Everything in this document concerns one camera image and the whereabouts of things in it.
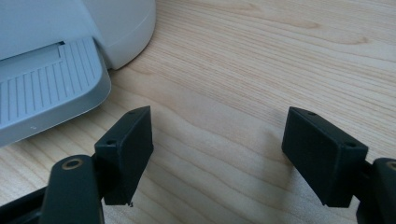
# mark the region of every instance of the printer paper tray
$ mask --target printer paper tray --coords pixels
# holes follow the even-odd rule
[[[110,87],[90,37],[0,61],[0,147],[98,106]]]

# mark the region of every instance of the wood grain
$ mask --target wood grain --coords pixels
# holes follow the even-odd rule
[[[322,206],[280,145],[293,105],[361,140],[368,161],[396,157],[396,2],[159,0],[157,15],[102,105],[0,148],[0,204],[151,105],[134,208],[105,206],[106,223],[356,223],[359,202]]]

